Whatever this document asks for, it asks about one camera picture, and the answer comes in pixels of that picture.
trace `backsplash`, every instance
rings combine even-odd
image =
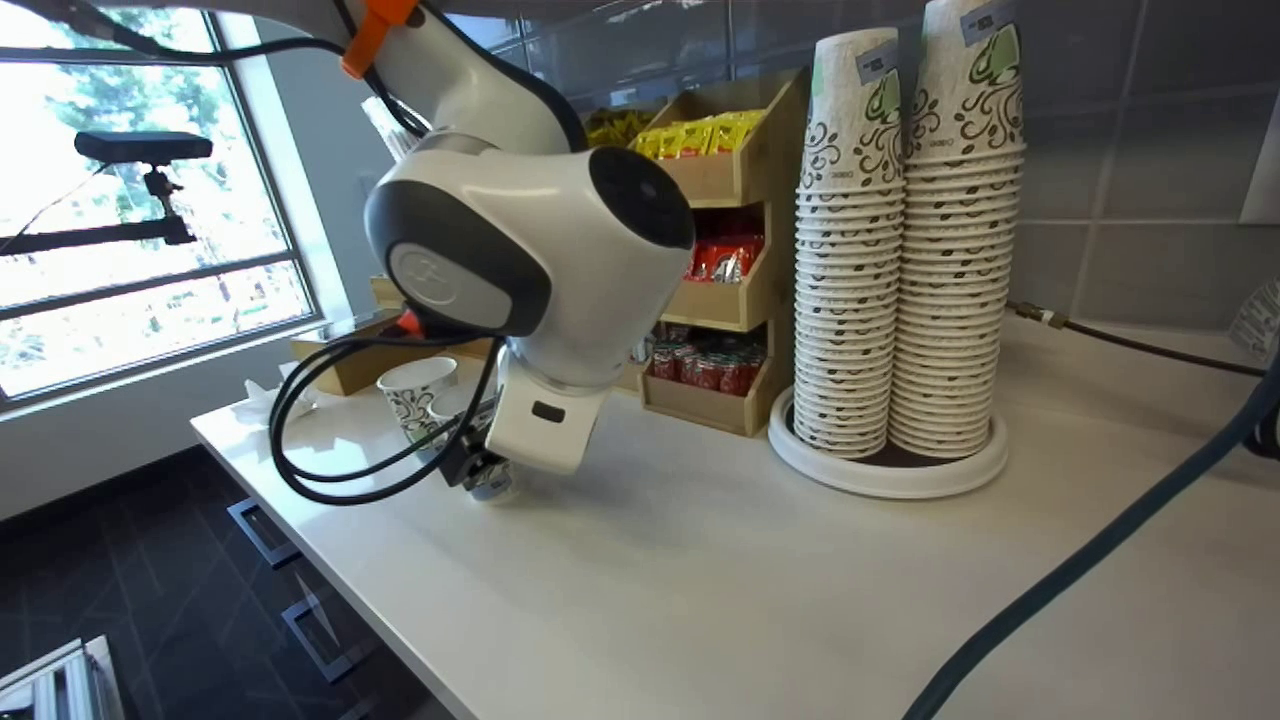
[[[589,111],[787,72],[810,64],[812,40],[864,22],[897,22],[913,68],[919,7],[599,0],[483,35]],[[1280,90],[1280,4],[1020,0],[1020,22],[1034,157],[1016,297],[1083,319],[1223,326],[1280,276],[1280,228],[1239,222]]]

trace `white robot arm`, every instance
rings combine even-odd
[[[16,4],[94,29],[104,0]],[[271,17],[350,43],[326,0],[145,4]],[[370,241],[418,309],[510,338],[483,452],[575,470],[604,392],[687,266],[687,198],[635,153],[589,153],[549,82],[483,54],[437,7],[409,4],[413,21],[378,68],[432,133],[370,197]]]

